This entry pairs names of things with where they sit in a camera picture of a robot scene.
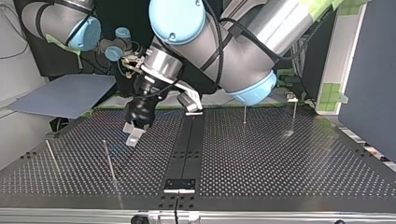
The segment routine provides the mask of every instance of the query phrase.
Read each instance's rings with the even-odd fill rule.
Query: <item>perforated table surface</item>
[[[299,108],[158,111],[136,148],[122,111],[99,111],[0,172],[0,207],[396,213],[396,174]],[[107,140],[117,182],[112,180]],[[193,194],[165,194],[192,179]]]

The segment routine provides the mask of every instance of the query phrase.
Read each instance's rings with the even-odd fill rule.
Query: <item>light blue joint cap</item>
[[[118,37],[118,38],[131,38],[131,32],[125,27],[119,27],[116,30],[116,37]]]
[[[80,22],[76,24],[70,35],[73,34],[75,29],[78,28],[79,24]],[[101,24],[99,20],[96,19],[95,17],[90,17],[85,22],[85,24],[81,26],[81,28],[76,33],[76,35],[70,40],[68,47],[72,49],[79,49],[81,51],[92,50],[98,44],[100,39],[100,34],[101,34]]]
[[[122,57],[122,49],[110,46],[106,49],[105,55],[111,62],[117,62]]]
[[[243,105],[256,105],[265,99],[276,84],[276,75],[274,71],[255,85],[244,90],[228,93],[235,100]]]
[[[151,0],[148,14],[155,35],[171,45],[191,42],[205,25],[202,0]]]

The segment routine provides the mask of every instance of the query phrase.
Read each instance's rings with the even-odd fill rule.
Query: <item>white wall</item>
[[[12,7],[12,0],[0,0]],[[19,20],[8,9],[0,7],[21,30]],[[0,58],[21,52],[26,42],[18,36],[0,12]],[[7,110],[7,105],[32,90],[45,85],[30,49],[10,59],[0,59],[0,169],[36,147],[50,131],[50,117],[22,114]]]

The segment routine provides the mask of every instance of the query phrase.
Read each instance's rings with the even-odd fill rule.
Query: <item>vertical metal pin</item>
[[[245,105],[245,111],[244,111],[244,124],[247,123],[247,113],[248,113],[248,107]]]
[[[294,103],[293,119],[295,119],[295,118],[296,118],[296,112],[297,112],[297,103],[298,103],[298,102],[295,102],[295,103]]]
[[[105,148],[105,153],[106,153],[107,161],[108,161],[108,167],[110,168],[110,172],[113,177],[113,180],[117,181],[116,174],[114,173],[114,169],[113,169],[113,162],[111,161],[111,157],[110,157],[110,153],[108,151],[108,146],[107,146],[106,140],[103,140],[103,147]]]
[[[53,160],[56,160],[55,154],[53,154],[52,151],[52,146],[50,145],[50,141],[48,139],[46,140],[46,144],[47,144],[47,148],[49,149],[50,156],[52,157]]]

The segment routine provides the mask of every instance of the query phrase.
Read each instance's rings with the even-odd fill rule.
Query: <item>robotic arm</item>
[[[110,61],[122,63],[131,70],[128,74],[137,76],[136,96],[126,107],[124,131],[130,134],[127,145],[134,147],[153,124],[156,105],[172,88],[181,92],[177,99],[188,112],[203,109],[198,92],[179,79],[185,60],[235,100],[255,105],[275,86],[272,68],[281,55],[328,9],[342,2],[268,0],[248,27],[237,24],[243,28],[242,35],[233,35],[225,28],[230,24],[216,21],[207,0],[151,0],[149,19],[156,37],[146,52],[130,50],[131,36],[126,29],[116,31],[118,38],[114,41],[100,41]],[[238,15],[237,19],[241,18],[241,8],[251,8],[232,5],[235,9],[228,11]],[[37,37],[50,36],[71,49],[88,51],[96,48],[101,34],[100,22],[92,16],[94,8],[94,0],[34,2],[23,10],[22,21]]]
[[[124,131],[131,134],[127,145],[135,146],[153,123],[155,105],[170,90],[163,87],[177,83],[178,88],[184,87],[178,99],[187,110],[202,109],[200,99],[194,97],[196,91],[178,82],[182,59],[190,61],[214,81],[221,74],[220,67],[219,85],[240,103],[255,105],[266,98],[276,84],[272,68],[278,58],[329,8],[341,2],[269,0],[247,27],[250,36],[234,36],[216,24],[213,13],[206,12],[206,0],[151,0],[149,18],[156,38],[139,67],[142,72],[135,83],[138,96],[127,107]],[[219,36],[223,55],[220,55]],[[269,51],[262,50],[252,39]]]

